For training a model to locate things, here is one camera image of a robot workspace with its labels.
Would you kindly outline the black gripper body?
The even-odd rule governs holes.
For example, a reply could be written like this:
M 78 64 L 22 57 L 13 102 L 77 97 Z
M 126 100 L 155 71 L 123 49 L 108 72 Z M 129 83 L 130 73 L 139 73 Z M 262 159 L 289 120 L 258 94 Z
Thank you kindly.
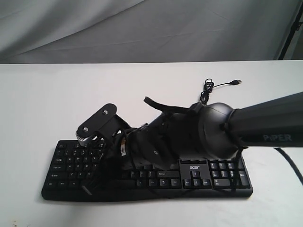
M 179 159 L 179 154 L 172 147 L 167 123 L 151 122 L 131 128 L 128 124 L 115 122 L 104 127 L 104 169 L 127 170 L 140 164 L 152 164 L 168 170 Z

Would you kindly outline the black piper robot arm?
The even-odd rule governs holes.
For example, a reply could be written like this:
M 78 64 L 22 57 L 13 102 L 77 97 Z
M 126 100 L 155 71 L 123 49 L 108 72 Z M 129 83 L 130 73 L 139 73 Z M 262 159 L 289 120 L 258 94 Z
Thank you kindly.
M 168 170 L 180 159 L 239 160 L 248 147 L 301 147 L 303 95 L 297 93 L 242 109 L 224 103 L 168 106 L 146 97 L 160 111 L 151 123 L 131 127 L 106 104 L 76 131 L 84 147 L 105 141 L 97 171 L 84 184 L 87 194 L 105 187 L 123 170 L 151 164 Z

